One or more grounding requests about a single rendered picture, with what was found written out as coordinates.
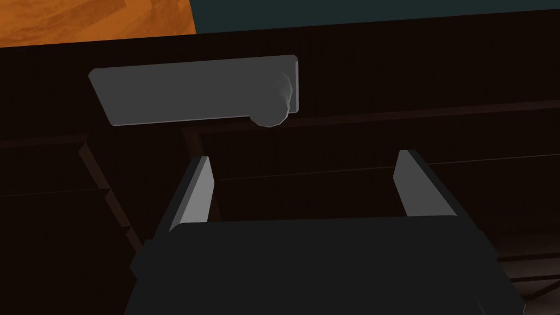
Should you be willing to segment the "dark brown door leaf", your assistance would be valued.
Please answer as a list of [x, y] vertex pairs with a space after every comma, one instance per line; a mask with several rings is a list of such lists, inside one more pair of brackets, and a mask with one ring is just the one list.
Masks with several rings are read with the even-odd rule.
[[[88, 77], [281, 55], [275, 127], [113, 126]], [[208, 221], [155, 238], [197, 156]], [[0, 49], [0, 315], [560, 315], [560, 9]]]

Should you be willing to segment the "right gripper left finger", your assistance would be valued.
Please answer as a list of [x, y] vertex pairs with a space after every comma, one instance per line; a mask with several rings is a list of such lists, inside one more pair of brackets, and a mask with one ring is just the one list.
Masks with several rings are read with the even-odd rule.
[[182, 176], [154, 237], [162, 237], [182, 223], [207, 222], [213, 190], [214, 177], [209, 157], [194, 157]]

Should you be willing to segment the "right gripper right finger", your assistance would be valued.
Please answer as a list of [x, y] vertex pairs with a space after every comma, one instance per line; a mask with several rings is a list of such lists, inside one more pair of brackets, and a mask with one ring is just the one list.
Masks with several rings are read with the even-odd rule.
[[393, 182], [407, 217], [457, 215], [441, 183], [416, 151], [399, 151]]

